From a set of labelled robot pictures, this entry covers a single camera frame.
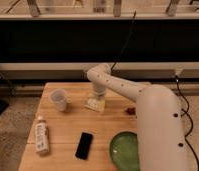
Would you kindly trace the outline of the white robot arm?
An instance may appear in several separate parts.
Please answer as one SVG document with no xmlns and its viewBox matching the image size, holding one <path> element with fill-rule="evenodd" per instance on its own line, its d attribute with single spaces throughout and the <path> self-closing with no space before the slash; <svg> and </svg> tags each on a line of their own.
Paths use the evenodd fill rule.
<svg viewBox="0 0 199 171">
<path fill-rule="evenodd" d="M 181 102 L 172 90 L 112 76 L 107 63 L 89 69 L 87 78 L 97 94 L 108 88 L 136 103 L 141 171 L 189 170 Z"/>
</svg>

